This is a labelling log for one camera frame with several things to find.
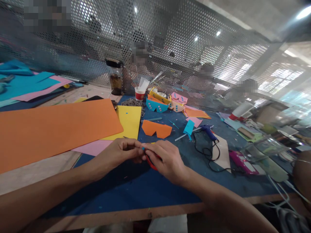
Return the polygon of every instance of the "black cable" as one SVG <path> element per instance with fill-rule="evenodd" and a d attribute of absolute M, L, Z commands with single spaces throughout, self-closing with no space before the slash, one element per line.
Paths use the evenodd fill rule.
<path fill-rule="evenodd" d="M 201 131 L 202 131 L 202 130 L 193 133 L 193 137 L 194 137 L 194 148 L 196 149 L 197 152 L 199 152 L 199 153 L 201 153 L 201 154 L 203 154 L 203 155 L 205 156 L 205 158 L 208 160 L 208 166 L 209 166 L 209 168 L 210 168 L 213 172 L 223 172 L 223 171 L 226 171 L 226 170 L 231 170 L 231 171 L 234 171 L 234 172 L 239 172 L 239 173 L 241 173 L 241 174 L 245 174 L 245 171 L 235 170 L 235 169 L 232 169 L 232 168 L 223 168 L 222 170 L 218 170 L 218 171 L 214 170 L 214 169 L 211 167 L 211 164 L 210 164 L 210 163 L 211 163 L 211 162 L 215 162 L 215 161 L 218 160 L 219 157 L 220 157 L 220 149 L 219 149 L 219 147 L 218 147 L 218 145 L 217 145 L 217 143 L 219 143 L 219 140 L 218 140 L 217 143 L 216 143 L 216 141 L 213 141 L 213 142 L 214 142 L 213 147 L 216 146 L 217 149 L 218 149 L 218 156 L 217 156 L 216 159 L 213 159 L 213 152 L 212 152 L 209 148 L 204 147 L 204 148 L 202 149 L 202 151 L 199 151 L 199 150 L 197 149 L 197 140 L 196 140 L 196 138 L 195 138 L 195 134 L 196 134 L 196 133 L 200 133 Z M 206 153 L 204 152 L 204 150 L 208 150 L 208 151 L 210 152 L 210 154 L 206 154 Z"/>

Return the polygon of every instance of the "glass jar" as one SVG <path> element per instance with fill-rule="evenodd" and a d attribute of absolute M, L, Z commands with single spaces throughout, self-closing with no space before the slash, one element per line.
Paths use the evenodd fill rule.
<path fill-rule="evenodd" d="M 122 70 L 121 62 L 115 59 L 106 59 L 106 64 L 109 67 L 109 83 L 111 87 L 111 94 L 121 95 L 122 94 Z"/>

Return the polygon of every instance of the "blue glue gun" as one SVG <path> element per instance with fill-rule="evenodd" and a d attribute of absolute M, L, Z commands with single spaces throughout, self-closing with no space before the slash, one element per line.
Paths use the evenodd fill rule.
<path fill-rule="evenodd" d="M 212 125 L 202 125 L 201 126 L 201 129 L 203 129 L 207 135 L 210 137 L 210 139 L 212 141 L 217 141 L 218 139 L 215 137 L 215 135 L 212 133 L 212 128 L 213 126 Z"/>

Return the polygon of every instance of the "wooden table edge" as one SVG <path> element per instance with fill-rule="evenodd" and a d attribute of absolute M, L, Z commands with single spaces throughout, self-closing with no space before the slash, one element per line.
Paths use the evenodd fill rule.
<path fill-rule="evenodd" d="M 297 197 L 296 193 L 289 193 L 290 198 Z M 281 195 L 266 195 L 246 197 L 251 204 L 260 204 L 283 200 Z M 120 222 L 139 221 L 145 219 L 154 219 L 166 216 L 175 216 L 182 214 L 191 214 L 205 210 L 204 203 L 171 205 L 155 208 L 135 209 L 114 211 L 98 214 L 88 214 L 79 216 L 55 217 L 49 219 L 37 219 L 32 222 L 26 232 L 58 232 L 65 230 L 75 230 L 87 227 L 95 227 Z"/>

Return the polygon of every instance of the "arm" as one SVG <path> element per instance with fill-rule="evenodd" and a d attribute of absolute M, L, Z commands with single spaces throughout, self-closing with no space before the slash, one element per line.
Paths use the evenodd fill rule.
<path fill-rule="evenodd" d="M 127 159 L 141 162 L 141 143 L 116 139 L 91 161 L 0 196 L 0 232 L 17 232 L 84 186 L 100 180 Z"/>
<path fill-rule="evenodd" d="M 249 202 L 225 187 L 186 167 L 179 150 L 169 141 L 142 144 L 158 171 L 172 183 L 196 194 L 204 204 L 225 219 L 233 232 L 277 233 L 273 225 Z"/>

